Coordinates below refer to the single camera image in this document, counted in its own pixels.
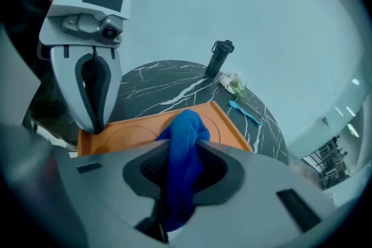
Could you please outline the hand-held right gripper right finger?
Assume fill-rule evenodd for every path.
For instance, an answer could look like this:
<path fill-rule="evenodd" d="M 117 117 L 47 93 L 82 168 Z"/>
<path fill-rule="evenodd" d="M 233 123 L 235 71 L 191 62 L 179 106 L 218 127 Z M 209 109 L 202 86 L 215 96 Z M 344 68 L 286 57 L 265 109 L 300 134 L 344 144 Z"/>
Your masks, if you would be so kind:
<path fill-rule="evenodd" d="M 195 195 L 197 205 L 179 233 L 181 243 L 320 243 L 347 216 L 316 186 L 270 157 L 200 141 L 201 152 L 226 160 L 227 172 Z"/>

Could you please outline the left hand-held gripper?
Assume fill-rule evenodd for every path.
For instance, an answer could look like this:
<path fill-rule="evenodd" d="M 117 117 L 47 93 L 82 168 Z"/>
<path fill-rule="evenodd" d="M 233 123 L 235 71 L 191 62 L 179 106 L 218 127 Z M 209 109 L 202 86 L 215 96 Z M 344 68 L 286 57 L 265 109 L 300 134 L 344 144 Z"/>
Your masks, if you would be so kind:
<path fill-rule="evenodd" d="M 53 0 L 39 40 L 51 49 L 52 68 L 76 124 L 102 132 L 110 120 L 121 83 L 117 48 L 131 0 Z M 84 88 L 82 67 L 94 57 L 93 109 Z"/>

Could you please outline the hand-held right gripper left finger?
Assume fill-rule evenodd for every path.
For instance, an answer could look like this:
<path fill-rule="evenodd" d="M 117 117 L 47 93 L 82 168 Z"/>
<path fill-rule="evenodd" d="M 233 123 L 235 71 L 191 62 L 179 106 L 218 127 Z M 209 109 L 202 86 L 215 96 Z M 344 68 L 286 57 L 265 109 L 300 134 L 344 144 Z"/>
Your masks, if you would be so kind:
<path fill-rule="evenodd" d="M 169 143 L 76 158 L 57 150 L 55 157 L 64 186 L 90 213 L 103 207 L 131 227 L 149 228 L 161 226 L 166 213 Z"/>

